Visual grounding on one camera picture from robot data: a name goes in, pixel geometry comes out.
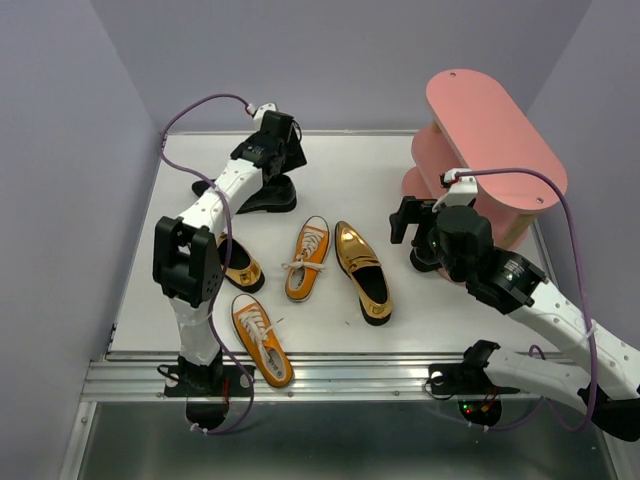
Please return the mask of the black loafer back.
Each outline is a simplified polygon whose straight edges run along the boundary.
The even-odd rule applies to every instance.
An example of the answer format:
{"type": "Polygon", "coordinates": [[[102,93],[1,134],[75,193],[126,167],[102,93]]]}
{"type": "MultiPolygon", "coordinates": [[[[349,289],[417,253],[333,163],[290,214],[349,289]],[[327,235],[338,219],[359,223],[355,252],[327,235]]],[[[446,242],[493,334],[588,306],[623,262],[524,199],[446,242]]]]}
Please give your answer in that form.
{"type": "Polygon", "coordinates": [[[433,272],[442,268],[438,253],[437,247],[413,247],[409,259],[417,271],[422,273],[433,272]]]}

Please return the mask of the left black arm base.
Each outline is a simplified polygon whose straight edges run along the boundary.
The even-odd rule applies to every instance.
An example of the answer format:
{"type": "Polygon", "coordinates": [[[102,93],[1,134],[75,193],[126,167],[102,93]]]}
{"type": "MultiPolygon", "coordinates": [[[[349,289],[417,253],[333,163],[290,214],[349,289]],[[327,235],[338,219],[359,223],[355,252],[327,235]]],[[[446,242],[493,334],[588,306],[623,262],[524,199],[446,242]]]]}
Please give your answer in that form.
{"type": "Polygon", "coordinates": [[[247,377],[235,364],[216,357],[211,365],[194,365],[179,357],[177,364],[160,364],[163,394],[169,398],[249,398],[247,377]]]}

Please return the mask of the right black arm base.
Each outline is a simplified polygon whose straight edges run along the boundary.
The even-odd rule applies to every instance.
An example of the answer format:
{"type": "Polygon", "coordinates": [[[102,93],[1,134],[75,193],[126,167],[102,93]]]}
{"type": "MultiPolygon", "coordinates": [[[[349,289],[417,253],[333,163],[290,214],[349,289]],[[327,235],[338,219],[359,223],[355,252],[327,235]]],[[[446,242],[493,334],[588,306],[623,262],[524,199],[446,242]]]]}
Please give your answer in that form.
{"type": "Polygon", "coordinates": [[[463,354],[459,363],[432,363],[424,383],[438,399],[456,395],[484,395],[497,390],[499,394],[516,394],[520,390],[498,386],[487,376],[490,355],[500,348],[496,342],[478,340],[463,354]]]}

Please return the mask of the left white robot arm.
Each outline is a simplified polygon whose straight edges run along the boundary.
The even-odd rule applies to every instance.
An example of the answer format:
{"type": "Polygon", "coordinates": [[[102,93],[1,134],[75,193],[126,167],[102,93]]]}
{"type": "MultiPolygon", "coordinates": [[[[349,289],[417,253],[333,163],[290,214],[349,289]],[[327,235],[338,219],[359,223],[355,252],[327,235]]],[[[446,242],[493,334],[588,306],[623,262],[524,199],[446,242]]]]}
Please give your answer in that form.
{"type": "Polygon", "coordinates": [[[179,359],[192,365],[188,382],[199,393],[215,392],[223,371],[209,326],[209,307],[223,280],[217,241],[240,207],[263,187],[306,164],[296,122],[275,104],[254,114],[256,131],[230,154],[214,185],[177,217],[164,216],[154,231],[152,277],[169,298],[178,323],[179,359]]]}

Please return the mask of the black loafer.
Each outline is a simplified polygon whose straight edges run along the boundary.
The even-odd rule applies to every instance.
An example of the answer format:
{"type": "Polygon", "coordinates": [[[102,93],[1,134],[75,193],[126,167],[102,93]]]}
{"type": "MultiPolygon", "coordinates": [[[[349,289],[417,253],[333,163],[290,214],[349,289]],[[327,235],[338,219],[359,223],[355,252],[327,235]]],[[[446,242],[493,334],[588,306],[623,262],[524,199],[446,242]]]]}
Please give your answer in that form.
{"type": "MultiPolygon", "coordinates": [[[[190,210],[202,215],[214,216],[224,213],[223,204],[216,192],[209,193],[210,181],[198,180],[191,186],[193,193],[203,200],[195,202],[190,210]]],[[[293,210],[297,205],[296,189],[292,180],[284,174],[276,175],[267,183],[260,175],[237,175],[233,181],[224,180],[219,184],[225,194],[231,213],[243,214],[255,211],[268,213],[284,213],[293,210]]]]}
{"type": "Polygon", "coordinates": [[[422,273],[433,272],[442,268],[438,253],[437,247],[413,247],[409,259],[417,271],[422,273]]]}

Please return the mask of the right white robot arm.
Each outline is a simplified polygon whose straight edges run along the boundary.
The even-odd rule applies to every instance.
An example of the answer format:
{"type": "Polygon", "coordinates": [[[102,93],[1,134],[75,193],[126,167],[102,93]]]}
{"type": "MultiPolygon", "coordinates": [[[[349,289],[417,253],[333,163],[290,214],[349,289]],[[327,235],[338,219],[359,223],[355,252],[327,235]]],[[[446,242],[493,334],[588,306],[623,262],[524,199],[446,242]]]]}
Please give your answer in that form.
{"type": "Polygon", "coordinates": [[[585,321],[547,275],[526,257],[496,247],[491,224],[470,206],[435,211],[434,201],[402,199],[390,216],[390,240],[418,227],[412,262],[443,268],[480,303],[531,329],[571,359],[564,365],[479,340],[461,362],[435,364],[437,396],[528,392],[569,406],[620,440],[639,438],[639,352],[595,321],[585,321]]]}

